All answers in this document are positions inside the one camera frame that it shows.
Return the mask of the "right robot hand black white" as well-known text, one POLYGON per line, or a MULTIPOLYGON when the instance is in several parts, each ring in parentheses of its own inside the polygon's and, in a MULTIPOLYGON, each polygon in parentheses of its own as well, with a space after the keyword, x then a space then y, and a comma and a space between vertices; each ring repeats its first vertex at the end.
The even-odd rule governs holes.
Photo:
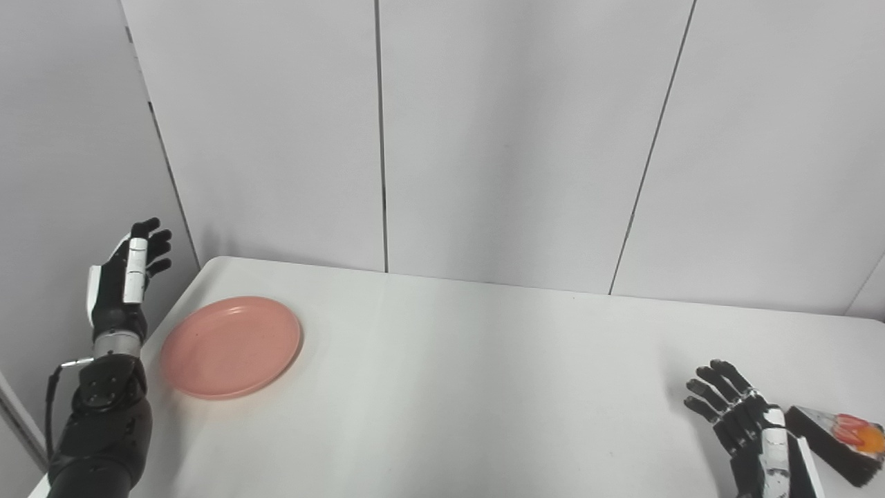
POLYGON ((730 458, 739 497, 823 497, 806 438, 787 427, 771 404, 734 365, 714 359, 686 382, 684 405, 710 423, 730 458))

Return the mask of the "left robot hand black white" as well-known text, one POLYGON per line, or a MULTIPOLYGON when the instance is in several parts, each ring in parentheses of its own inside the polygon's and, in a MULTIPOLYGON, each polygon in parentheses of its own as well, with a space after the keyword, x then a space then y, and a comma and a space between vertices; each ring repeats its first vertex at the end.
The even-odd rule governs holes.
POLYGON ((86 314, 92 340, 113 332, 131 332, 145 340, 149 331, 142 309, 155 275, 171 268, 171 237, 157 217, 135 223, 104 264, 89 269, 86 314))

